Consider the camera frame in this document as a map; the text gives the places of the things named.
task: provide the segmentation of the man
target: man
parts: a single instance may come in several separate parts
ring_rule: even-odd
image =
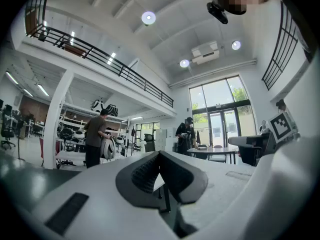
[[[99,116],[92,118],[84,127],[87,131],[85,141],[85,164],[87,168],[100,164],[101,137],[110,139],[110,136],[105,134],[107,128],[105,119],[107,116],[108,111],[103,109]]]
[[[178,140],[178,153],[182,155],[187,154],[187,150],[191,149],[191,140],[193,142],[193,146],[198,149],[198,145],[196,142],[196,134],[194,128],[191,126],[193,124],[192,117],[188,117],[184,123],[182,122],[178,129],[176,130],[175,136],[179,137]]]

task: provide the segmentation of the black pants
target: black pants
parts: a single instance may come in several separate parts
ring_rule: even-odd
[[[188,148],[188,140],[183,139],[178,142],[178,153],[179,154],[190,157],[191,155],[189,153],[187,153],[188,149],[189,149]]]
[[[85,164],[87,168],[100,164],[100,147],[86,145]]]

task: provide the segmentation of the glass door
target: glass door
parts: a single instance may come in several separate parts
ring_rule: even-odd
[[[229,148],[237,146],[228,143],[228,138],[241,136],[238,111],[224,110],[210,114],[211,145]]]
[[[225,140],[226,140],[226,147],[228,148],[237,148],[238,146],[231,145],[228,143],[228,139],[230,137],[238,137],[239,134],[239,127],[237,123],[237,117],[235,110],[229,110],[223,112],[224,116],[224,129],[225,129]]]
[[[211,128],[211,145],[214,147],[220,145],[225,147],[225,129],[223,124],[223,114],[221,112],[210,114],[210,128]]]

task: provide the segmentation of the door frame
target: door frame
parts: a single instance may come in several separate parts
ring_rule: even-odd
[[[238,109],[236,107],[235,108],[228,108],[228,109],[224,109],[224,110],[213,111],[213,112],[208,112],[208,123],[209,123],[209,133],[210,133],[209,138],[210,138],[210,145],[211,146],[213,146],[213,138],[214,138],[213,132],[212,132],[211,115],[220,114],[221,124],[222,124],[223,146],[225,148],[228,147],[228,136],[227,136],[228,128],[227,128],[227,124],[226,124],[225,112],[229,112],[229,111],[234,111],[238,136],[241,136],[239,114],[238,114]]]

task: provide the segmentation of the black metal railing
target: black metal railing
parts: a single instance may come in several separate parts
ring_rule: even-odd
[[[25,32],[32,35],[36,29],[44,24],[47,0],[28,0],[25,4]]]
[[[174,100],[144,77],[124,65],[119,60],[111,57],[106,52],[79,38],[49,26],[43,26],[42,24],[40,24],[32,34],[27,34],[27,36],[37,37],[40,41],[51,43],[57,48],[94,62],[114,74],[117,74],[119,77],[124,78],[126,81],[138,86],[170,107],[174,107]]]
[[[283,73],[295,51],[298,43],[295,34],[296,24],[294,23],[288,8],[281,2],[281,19],[278,38],[269,66],[262,77],[262,81],[265,83],[268,90],[272,88]]]

